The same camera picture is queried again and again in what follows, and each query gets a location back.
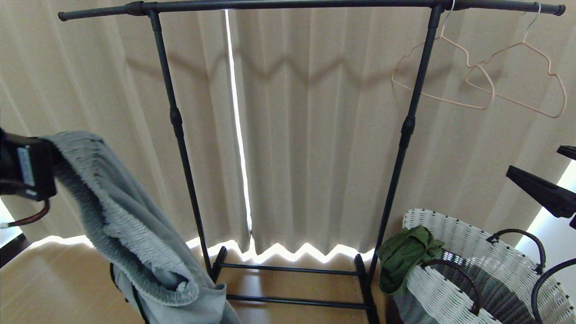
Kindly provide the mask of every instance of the gray jacket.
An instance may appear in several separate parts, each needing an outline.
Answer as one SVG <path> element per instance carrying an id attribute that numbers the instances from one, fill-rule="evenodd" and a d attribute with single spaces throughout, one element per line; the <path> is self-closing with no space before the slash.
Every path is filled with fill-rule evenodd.
<path id="1" fill-rule="evenodd" d="M 87 237 L 148 323 L 240 323 L 226 285 L 214 285 L 102 138 L 71 131 L 45 139 L 62 152 L 55 173 L 78 203 Z"/>

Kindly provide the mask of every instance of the black vertical pole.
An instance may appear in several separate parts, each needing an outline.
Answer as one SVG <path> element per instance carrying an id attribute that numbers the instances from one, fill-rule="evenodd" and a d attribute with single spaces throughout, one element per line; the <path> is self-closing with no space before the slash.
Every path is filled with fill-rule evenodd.
<path id="1" fill-rule="evenodd" d="M 204 254 L 204 263 L 206 264 L 206 270 L 208 273 L 212 273 L 210 257 L 208 256 L 208 248 L 206 247 L 206 238 L 204 236 L 204 227 L 202 226 L 202 219 L 200 218 L 198 198 L 196 197 L 196 190 L 194 189 L 192 170 L 190 169 L 190 161 L 188 160 L 188 152 L 186 151 L 186 143 L 184 141 L 182 115 L 180 115 L 180 110 L 178 109 L 178 106 L 176 106 L 176 96 L 174 95 L 172 78 L 170 77 L 168 58 L 166 57 L 166 48 L 164 47 L 164 38 L 162 37 L 160 17 L 154 10 L 150 10 L 148 16 L 152 22 L 152 30 L 154 31 L 154 36 L 156 38 L 156 47 L 158 48 L 158 56 L 160 57 L 160 65 L 162 66 L 162 75 L 164 76 L 164 84 L 166 85 L 166 93 L 168 94 L 168 102 L 170 103 L 170 121 L 172 122 L 172 126 L 174 127 L 174 134 L 176 135 L 176 139 L 178 141 L 178 149 L 180 150 L 180 158 L 182 159 L 182 166 L 184 167 L 186 185 L 188 186 L 190 201 L 192 202 L 192 210 L 194 211 L 194 219 L 196 220 L 198 236 L 200 236 L 200 246 L 202 248 L 202 254 Z"/>
<path id="2" fill-rule="evenodd" d="M 410 108 L 408 109 L 408 115 L 402 124 L 402 135 L 400 136 L 400 143 L 398 148 L 398 155 L 396 156 L 396 163 L 394 164 L 394 171 L 392 172 L 392 179 L 390 180 L 390 186 L 388 187 L 388 196 L 386 197 L 386 204 L 384 205 L 384 212 L 382 213 L 382 220 L 380 221 L 380 229 L 378 230 L 378 240 L 376 241 L 376 247 L 374 249 L 374 255 L 372 256 L 372 262 L 370 264 L 370 271 L 366 278 L 366 285 L 370 286 L 372 279 L 374 278 L 374 272 L 376 271 L 376 264 L 378 261 L 378 256 L 376 255 L 376 250 L 382 245 L 382 240 L 384 238 L 384 232 L 386 231 L 386 225 L 388 224 L 388 219 L 390 218 L 390 212 L 392 211 L 392 203 L 394 202 L 394 195 L 396 194 L 396 188 L 398 187 L 398 181 L 400 179 L 400 172 L 402 171 L 402 164 L 404 163 L 404 157 L 406 156 L 406 150 L 408 149 L 408 144 L 410 143 L 410 138 L 414 132 L 414 126 L 416 125 L 416 109 L 418 108 L 418 101 L 420 100 L 420 94 L 422 93 L 422 86 L 424 85 L 424 79 L 426 77 L 426 70 L 428 69 L 428 63 L 430 62 L 430 55 L 432 54 L 432 45 L 434 44 L 434 38 L 436 37 L 436 29 L 440 23 L 440 15 L 444 11 L 442 4 L 435 5 L 430 13 L 430 20 L 428 22 L 428 33 L 426 34 L 426 42 L 424 43 L 424 49 L 422 51 L 422 57 L 420 59 L 420 66 L 418 67 L 418 75 L 416 76 L 416 83 L 414 85 L 414 91 L 412 92 L 412 100 L 410 101 Z"/>

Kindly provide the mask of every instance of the gray fleece lining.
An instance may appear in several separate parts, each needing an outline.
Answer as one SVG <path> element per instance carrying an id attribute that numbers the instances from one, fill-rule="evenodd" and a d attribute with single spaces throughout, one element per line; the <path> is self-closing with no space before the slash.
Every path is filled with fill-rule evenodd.
<path id="1" fill-rule="evenodd" d="M 55 173 L 76 199 L 86 236 L 95 248 L 149 299 L 172 307 L 194 302 L 199 294 L 196 275 L 182 266 L 180 258 L 167 244 L 101 188 L 96 161 L 101 154 L 106 154 L 100 152 L 104 141 L 85 132 L 60 133 L 45 139 L 53 142 L 66 160 L 55 167 Z M 168 290 L 141 271 L 143 261 L 181 274 L 188 282 L 179 285 L 176 291 Z"/>

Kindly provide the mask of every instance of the beige curtain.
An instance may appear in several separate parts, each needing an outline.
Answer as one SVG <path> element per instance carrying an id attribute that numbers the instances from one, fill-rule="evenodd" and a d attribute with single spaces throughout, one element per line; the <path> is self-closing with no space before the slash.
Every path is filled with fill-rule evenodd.
<path id="1" fill-rule="evenodd" d="M 508 165 L 556 182 L 576 142 L 575 9 L 541 14 L 528 42 L 563 77 L 566 113 L 548 119 L 502 99 L 476 111 L 422 97 L 387 234 L 410 208 L 428 208 L 495 231 L 527 228 L 539 206 L 505 178 Z M 423 41 L 429 9 L 290 9 L 233 12 L 233 52 L 247 158 L 253 236 L 321 252 L 373 247 L 411 93 L 392 86 L 396 62 Z M 519 42 L 534 14 L 454 12 L 446 35 L 471 62 Z M 421 49 L 400 66 L 413 85 Z M 550 113 L 561 95 L 546 61 L 516 48 L 487 69 L 498 92 Z M 463 83 L 462 53 L 435 45 L 425 91 L 467 103 L 487 95 Z"/>
<path id="2" fill-rule="evenodd" d="M 2 127 L 23 135 L 101 135 L 182 237 L 197 237 L 150 21 L 57 18 L 59 11 L 125 3 L 117 0 L 0 3 Z M 161 21 L 208 244 L 233 239 L 246 249 L 224 13 L 165 13 Z M 29 239 L 82 234 L 74 201 L 63 187 L 58 192 L 51 213 L 22 228 Z M 23 199 L 2 199 L 15 218 L 37 210 Z"/>

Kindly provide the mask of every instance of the laundry basket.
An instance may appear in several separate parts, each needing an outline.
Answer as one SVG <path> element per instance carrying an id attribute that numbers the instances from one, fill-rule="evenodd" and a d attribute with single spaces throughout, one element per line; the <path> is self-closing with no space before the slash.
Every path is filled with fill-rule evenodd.
<path id="1" fill-rule="evenodd" d="M 403 226 L 425 226 L 435 239 L 444 241 L 442 259 L 459 264 L 479 289 L 482 309 L 470 319 L 473 285 L 461 272 L 443 264 L 415 267 L 407 278 L 408 292 L 394 296 L 400 317 L 408 323 L 535 323 L 530 307 L 534 284 L 542 274 L 545 253 L 535 263 L 495 235 L 431 210 L 413 209 L 404 215 Z M 576 324 L 574 307 L 560 284 L 551 277 L 541 287 L 538 307 L 544 323 Z"/>

